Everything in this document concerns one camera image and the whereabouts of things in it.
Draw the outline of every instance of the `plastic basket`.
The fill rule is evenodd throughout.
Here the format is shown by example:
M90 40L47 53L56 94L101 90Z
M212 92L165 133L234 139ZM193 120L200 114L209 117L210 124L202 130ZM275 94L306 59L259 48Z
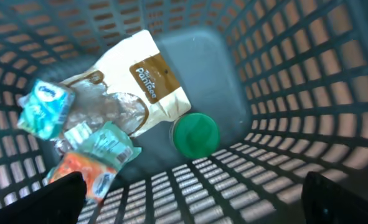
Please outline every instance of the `plastic basket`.
M16 128L28 83L74 75L141 29L194 111L218 122L222 147L188 161L158 125L79 223L304 223L309 171L368 200L368 1L4 0L0 208L41 188L57 162Z

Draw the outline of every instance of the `green lid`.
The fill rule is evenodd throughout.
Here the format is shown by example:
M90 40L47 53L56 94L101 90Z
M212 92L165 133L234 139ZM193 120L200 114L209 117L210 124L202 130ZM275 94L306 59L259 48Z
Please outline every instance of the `green lid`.
M211 155L220 144L219 127L211 117L193 113L176 122L172 141L184 156L200 159Z

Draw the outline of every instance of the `grocery item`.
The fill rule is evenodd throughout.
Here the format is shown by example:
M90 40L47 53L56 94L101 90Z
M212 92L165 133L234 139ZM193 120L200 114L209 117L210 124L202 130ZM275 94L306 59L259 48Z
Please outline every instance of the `grocery item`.
M174 121L191 104L151 34L143 30L107 51L87 72L64 80L77 99L64 127L90 132L113 121L135 138L162 121ZM88 138L84 132L82 141Z
M87 200L101 202L109 191L117 170L106 166L96 159L69 151L66 153L56 169L50 173L50 183L72 173L79 171L83 175L83 180L87 185Z
M75 93L64 86L36 80L31 92L19 100L23 112L17 127L44 140L57 137L74 98Z
M134 147L130 137L109 121L91 134L78 151L94 155L99 161L121 170L124 164L141 153L141 148Z
M170 138L184 156L200 159L210 156L219 146L220 132L217 123L200 113L187 114L171 127Z

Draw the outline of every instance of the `orange packet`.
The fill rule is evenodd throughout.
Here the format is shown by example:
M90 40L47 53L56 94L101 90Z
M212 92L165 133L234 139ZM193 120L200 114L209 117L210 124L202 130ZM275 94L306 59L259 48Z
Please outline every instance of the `orange packet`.
M82 173L87 184L87 199L97 202L103 200L117 174L117 170L112 167L86 155L69 151L52 174L50 183L75 171Z

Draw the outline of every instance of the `food package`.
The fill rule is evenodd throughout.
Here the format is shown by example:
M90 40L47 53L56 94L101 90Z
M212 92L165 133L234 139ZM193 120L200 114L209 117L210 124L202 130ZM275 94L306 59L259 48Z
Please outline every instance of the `food package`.
M19 99L23 111L17 127L44 140L57 137L74 98L64 86L36 80L31 92Z
M99 161L121 170L127 162L141 153L141 148L134 147L130 137L109 121L91 134L80 145L78 152L94 155Z
M77 94L64 126L64 133L83 131L81 140L71 142L73 148L107 121L135 138L162 121L174 121L191 108L147 30L122 40L87 72L61 84Z
M97 202L103 200L117 174L117 170L92 159L90 156L69 151L49 174L49 183L75 171L79 171L83 175L83 180L87 185L87 200Z

